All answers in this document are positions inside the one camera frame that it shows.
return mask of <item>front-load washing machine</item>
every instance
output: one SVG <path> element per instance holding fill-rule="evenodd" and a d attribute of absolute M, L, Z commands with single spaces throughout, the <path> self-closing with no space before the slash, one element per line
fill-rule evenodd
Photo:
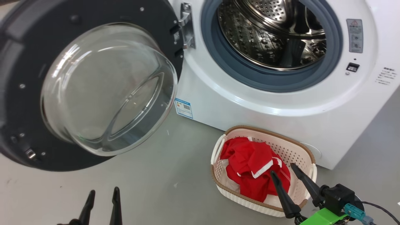
<path fill-rule="evenodd" d="M 23 0 L 0 27 L 0 149 L 70 171 L 175 107 L 294 138 L 334 168 L 399 86 L 396 1 Z"/>

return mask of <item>door hinge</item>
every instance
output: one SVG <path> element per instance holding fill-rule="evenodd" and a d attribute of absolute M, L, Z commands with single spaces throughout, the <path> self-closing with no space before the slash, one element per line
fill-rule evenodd
<path fill-rule="evenodd" d="M 189 3 L 182 2 L 180 6 L 180 20 L 178 25 L 182 29 L 183 49 L 196 48 L 194 41 L 192 6 Z"/>

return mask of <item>basket rim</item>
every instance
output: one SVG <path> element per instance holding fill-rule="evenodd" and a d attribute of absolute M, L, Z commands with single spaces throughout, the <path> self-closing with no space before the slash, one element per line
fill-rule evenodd
<path fill-rule="evenodd" d="M 267 130 L 264 130 L 264 129 L 261 129 L 261 128 L 250 127 L 250 126 L 244 126 L 244 125 L 239 125 L 239 126 L 232 127 L 232 128 L 230 128 L 230 129 L 228 129 L 224 134 L 225 134 L 225 135 L 228 135 L 230 132 L 232 132 L 232 131 L 234 131 L 234 130 L 237 130 L 237 129 L 246 129 L 246 130 L 251 130 L 251 131 L 256 131 L 256 132 L 264 133 L 264 134 L 271 135 L 271 136 L 280 138 L 280 139 L 282 139 L 282 140 L 288 141 L 288 142 L 290 142 L 290 143 L 292 143 L 292 144 L 295 144 L 295 145 L 299 146 L 300 148 L 304 149 L 304 150 L 307 152 L 307 154 L 310 156 L 310 158 L 311 158 L 311 163 L 312 163 L 312 164 L 315 164 L 315 158 L 314 158 L 314 155 L 312 154 L 312 152 L 311 152 L 305 145 L 303 145 L 302 143 L 300 143 L 300 142 L 298 142 L 298 141 L 295 141 L 295 140 L 293 140 L 293 139 L 291 139 L 291 138 L 288 138 L 288 137 L 286 137 L 286 136 L 283 136 L 283 135 L 280 135 L 280 134 L 277 134 L 277 133 L 274 133 L 274 132 L 271 132 L 271 131 L 267 131 Z M 249 202 L 251 202 L 251 203 L 253 203 L 253 204 L 259 205 L 259 206 L 261 206 L 261 207 L 265 207 L 265 208 L 269 208 L 269 209 L 272 209 L 272 210 L 275 210 L 275 211 L 283 212 L 283 209 L 282 209 L 282 208 L 279 208 L 279 207 L 276 207 L 276 206 L 273 206 L 273 205 L 269 205 L 269 204 L 265 204 L 265 203 L 263 203 L 263 202 L 256 201 L 256 200 L 254 200 L 254 199 L 251 199 L 251 198 L 249 198 L 249 197 L 246 197 L 246 196 L 244 196 L 244 195 L 241 195 L 241 194 L 239 194 L 239 193 L 237 193 L 237 192 L 235 192 L 235 191 L 233 191 L 233 190 L 227 188 L 227 187 L 224 186 L 223 184 L 221 184 L 221 183 L 217 180 L 217 178 L 215 177 L 214 165 L 211 165 L 211 175 L 212 175 L 212 179 L 214 180 L 215 184 L 217 184 L 218 187 L 220 187 L 220 188 L 226 190 L 227 192 L 229 192 L 229 193 L 231 193 L 231 194 L 233 194 L 233 195 L 235 195 L 235 196 L 237 196 L 237 197 L 239 197 L 239 198 L 242 198 L 242 199 L 244 199 L 244 200 L 246 200 L 246 201 L 249 201 Z M 308 202 L 308 200 L 307 200 L 307 199 L 304 199 L 304 200 L 300 203 L 299 207 L 302 209 L 302 208 L 307 204 L 307 202 Z"/>

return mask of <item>cable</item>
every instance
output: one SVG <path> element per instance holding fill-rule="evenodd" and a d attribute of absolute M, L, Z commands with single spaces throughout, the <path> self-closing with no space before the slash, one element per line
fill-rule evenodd
<path fill-rule="evenodd" d="M 362 203 L 362 204 L 367 204 L 367 205 L 372 205 L 372 206 L 374 206 L 374 207 L 376 207 L 376 208 L 378 208 L 378 209 L 381 209 L 382 211 L 384 211 L 385 213 L 387 213 L 398 225 L 400 225 L 400 221 L 399 221 L 396 217 L 394 217 L 394 215 L 391 214 L 391 213 L 390 213 L 387 209 L 385 209 L 384 207 L 379 206 L 379 205 L 374 204 L 374 203 L 367 202 L 367 201 L 361 201 L 361 203 Z"/>

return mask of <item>white plastic basket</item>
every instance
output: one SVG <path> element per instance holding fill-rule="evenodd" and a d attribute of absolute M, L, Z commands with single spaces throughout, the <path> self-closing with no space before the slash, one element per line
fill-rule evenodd
<path fill-rule="evenodd" d="M 278 196 L 268 195 L 266 201 L 262 203 L 243 196 L 240 193 L 227 188 L 221 183 L 221 180 L 224 179 L 224 176 L 227 176 L 226 170 L 222 165 L 222 160 L 220 160 L 221 150 L 225 141 L 236 137 L 252 137 L 253 141 L 266 142 L 271 146 L 272 150 L 278 154 L 289 167 L 291 175 L 290 188 L 288 192 L 289 196 L 292 198 L 295 204 L 300 206 L 300 208 L 304 207 L 304 205 L 307 203 L 307 200 L 310 198 L 310 194 L 303 183 L 295 176 L 293 170 L 290 168 L 290 163 L 296 163 L 298 167 L 315 182 L 317 179 L 317 167 L 315 166 L 313 154 L 300 142 L 254 127 L 232 127 L 226 131 L 215 144 L 211 156 L 211 171 L 212 178 L 217 184 L 218 190 L 221 192 L 221 194 L 236 203 L 260 213 L 275 217 L 285 216 Z"/>

